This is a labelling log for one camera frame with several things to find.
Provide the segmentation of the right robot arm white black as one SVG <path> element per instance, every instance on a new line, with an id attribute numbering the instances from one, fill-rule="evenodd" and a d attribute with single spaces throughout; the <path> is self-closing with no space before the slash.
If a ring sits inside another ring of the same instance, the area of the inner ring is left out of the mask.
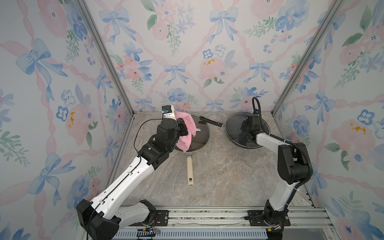
<path id="1" fill-rule="evenodd" d="M 284 226 L 288 207 L 298 188 L 313 174 L 308 152 L 304 144 L 282 139 L 263 128 L 261 114 L 247 114 L 241 126 L 241 136 L 277 154 L 277 172 L 280 177 L 272 197 L 267 200 L 260 215 L 249 215 L 245 220 L 264 222 L 273 229 Z"/>

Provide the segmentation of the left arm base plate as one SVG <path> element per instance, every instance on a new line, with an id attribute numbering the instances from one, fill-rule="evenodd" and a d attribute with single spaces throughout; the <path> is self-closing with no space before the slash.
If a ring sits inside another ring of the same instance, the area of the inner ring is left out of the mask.
<path id="1" fill-rule="evenodd" d="M 169 222 L 169 213 L 170 211 L 168 210 L 156 210 L 155 212 L 150 212 L 150 216 L 144 222 L 132 224 L 130 227 L 166 227 Z"/>

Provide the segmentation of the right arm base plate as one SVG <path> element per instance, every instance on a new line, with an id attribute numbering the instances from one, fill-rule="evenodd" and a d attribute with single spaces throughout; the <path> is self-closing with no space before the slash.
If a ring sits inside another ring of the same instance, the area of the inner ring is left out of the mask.
<path id="1" fill-rule="evenodd" d="M 283 212 L 276 211 L 265 211 L 265 210 L 248 210 L 247 216 L 244 217 L 244 220 L 249 221 L 250 225 L 255 226 L 264 226 L 264 227 L 276 227 L 284 222 L 284 226 L 290 226 L 291 222 L 286 215 L 283 218 Z"/>

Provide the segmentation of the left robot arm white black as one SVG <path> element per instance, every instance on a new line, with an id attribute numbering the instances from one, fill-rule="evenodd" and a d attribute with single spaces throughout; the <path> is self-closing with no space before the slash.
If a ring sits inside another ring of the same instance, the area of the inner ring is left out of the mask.
<path id="1" fill-rule="evenodd" d="M 80 201 L 76 210 L 87 239 L 111 240 L 125 227 L 153 224 L 156 208 L 149 201 L 141 200 L 123 209 L 121 205 L 139 183 L 169 158 L 179 138 L 187 134 L 182 119 L 162 119 L 157 133 L 142 146 L 131 165 L 92 200 Z"/>

